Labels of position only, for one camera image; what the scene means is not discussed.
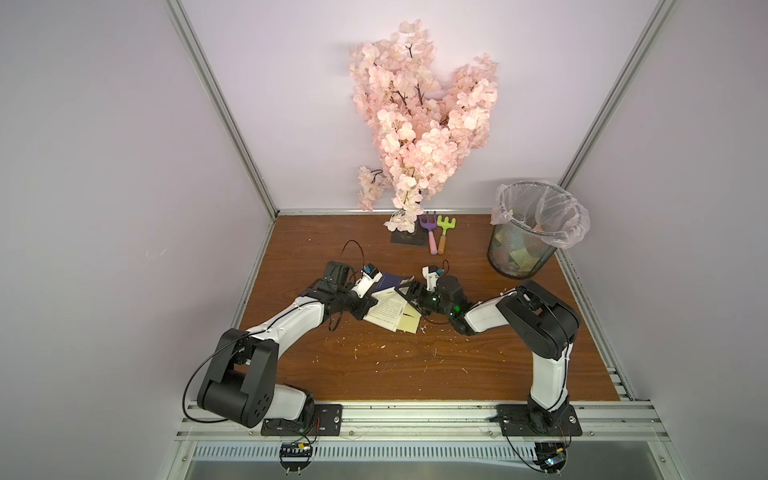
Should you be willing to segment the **yellow sticky note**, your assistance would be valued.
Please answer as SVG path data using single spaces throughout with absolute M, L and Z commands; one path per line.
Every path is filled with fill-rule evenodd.
M 397 322 L 396 329 L 415 334 L 419 327 L 421 318 L 421 313 L 411 304 L 407 303 L 403 309 L 400 319 Z

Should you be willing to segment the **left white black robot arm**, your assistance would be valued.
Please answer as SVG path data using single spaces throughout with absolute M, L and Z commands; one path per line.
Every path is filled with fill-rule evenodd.
M 247 330 L 231 328 L 197 368 L 204 371 L 196 405 L 247 428 L 276 422 L 306 433 L 316 424 L 315 401 L 302 389 L 277 382 L 280 357 L 303 335 L 348 312 L 361 320 L 377 300 L 371 289 L 382 279 L 372 264 L 351 279 L 352 267 L 330 261 L 323 275 L 284 310 Z

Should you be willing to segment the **dark blue book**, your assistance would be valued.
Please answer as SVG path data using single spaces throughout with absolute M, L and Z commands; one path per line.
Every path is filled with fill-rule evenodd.
M 401 295 L 400 288 L 412 280 L 413 277 L 385 273 L 373 289 L 372 298 L 377 303 L 368 310 L 364 320 L 392 332 L 398 331 L 397 322 L 405 305 L 409 303 Z

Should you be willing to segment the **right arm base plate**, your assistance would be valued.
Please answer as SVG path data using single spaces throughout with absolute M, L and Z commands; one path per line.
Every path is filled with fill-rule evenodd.
M 583 435 L 574 407 L 566 402 L 554 411 L 537 405 L 499 404 L 489 422 L 506 436 L 579 437 Z

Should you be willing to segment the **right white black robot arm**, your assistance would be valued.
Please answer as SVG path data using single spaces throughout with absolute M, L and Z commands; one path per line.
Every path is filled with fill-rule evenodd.
M 533 382 L 527 397 L 530 424 L 542 432 L 566 416 L 570 355 L 581 318 L 550 291 L 526 279 L 493 299 L 473 304 L 458 279 L 444 275 L 432 287 L 410 280 L 395 292 L 423 314 L 445 316 L 465 336 L 511 327 L 532 352 Z

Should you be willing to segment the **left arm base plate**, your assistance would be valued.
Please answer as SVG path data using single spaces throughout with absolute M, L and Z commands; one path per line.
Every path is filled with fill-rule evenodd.
M 337 403 L 311 404 L 296 420 L 265 419 L 262 436 L 339 436 L 343 419 L 343 405 Z

